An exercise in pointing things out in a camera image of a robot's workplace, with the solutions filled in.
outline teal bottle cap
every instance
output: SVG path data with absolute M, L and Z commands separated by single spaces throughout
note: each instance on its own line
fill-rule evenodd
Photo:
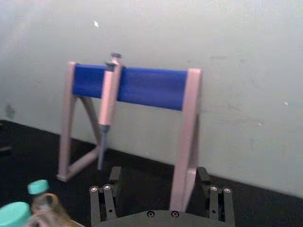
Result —
M 23 227 L 30 218 L 26 202 L 13 202 L 0 209 L 0 227 Z
M 28 193 L 31 195 L 41 194 L 49 189 L 47 180 L 38 180 L 27 186 Z

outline screw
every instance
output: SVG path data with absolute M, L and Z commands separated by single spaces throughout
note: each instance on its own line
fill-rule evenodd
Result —
M 147 212 L 147 216 L 148 216 L 149 218 L 153 218 L 153 217 L 155 216 L 155 213 L 154 213 L 153 211 L 148 211 L 148 212 Z
M 218 190 L 218 188 L 215 187 L 215 186 L 211 186 L 210 189 L 211 189 L 212 191 L 217 191 L 217 190 Z
M 97 187 L 92 187 L 92 188 L 90 189 L 91 192 L 95 192 L 95 191 L 97 191 L 97 190 L 98 190 Z
M 225 191 L 226 193 L 231 193 L 231 192 L 232 192 L 229 188 L 224 188 L 224 191 Z
M 173 211 L 173 212 L 171 213 L 171 215 L 172 215 L 174 218 L 179 217 L 179 213 L 176 212 L 176 211 Z
M 105 185 L 103 189 L 104 189 L 104 190 L 109 190 L 109 189 L 110 189 L 110 186 L 109 186 L 109 185 Z

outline white wall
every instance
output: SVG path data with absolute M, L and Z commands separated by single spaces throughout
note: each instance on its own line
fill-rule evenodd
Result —
M 126 66 L 199 67 L 200 165 L 303 196 L 302 1 L 0 0 L 0 12 L 2 118 L 10 105 L 12 121 L 59 133 L 70 60 L 119 52 Z M 110 147 L 173 163 L 179 121 L 119 103 Z M 74 136 L 93 141 L 80 105 Z

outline black table surface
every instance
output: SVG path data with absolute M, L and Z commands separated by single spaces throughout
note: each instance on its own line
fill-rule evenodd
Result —
M 108 150 L 104 167 L 97 162 L 63 183 L 56 179 L 60 136 L 24 125 L 1 121 L 13 145 L 9 156 L 0 156 L 0 206 L 14 201 L 31 202 L 27 184 L 47 179 L 70 216 L 90 226 L 89 188 L 104 185 L 113 166 L 127 170 L 126 190 L 129 213 L 168 209 L 173 166 Z M 94 148 L 93 144 L 72 140 L 72 160 Z M 233 190 L 236 226 L 303 226 L 303 199 L 259 187 L 211 176 L 213 184 Z

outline bottle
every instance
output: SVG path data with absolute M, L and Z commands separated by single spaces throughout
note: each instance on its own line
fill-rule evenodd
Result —
M 29 194 L 35 196 L 31 207 L 33 219 L 44 220 L 48 223 L 46 226 L 78 227 L 61 206 L 58 197 L 47 193 L 49 189 L 47 180 L 32 182 L 27 189 Z
M 0 209 L 0 227 L 23 227 L 31 216 L 26 202 L 13 202 Z

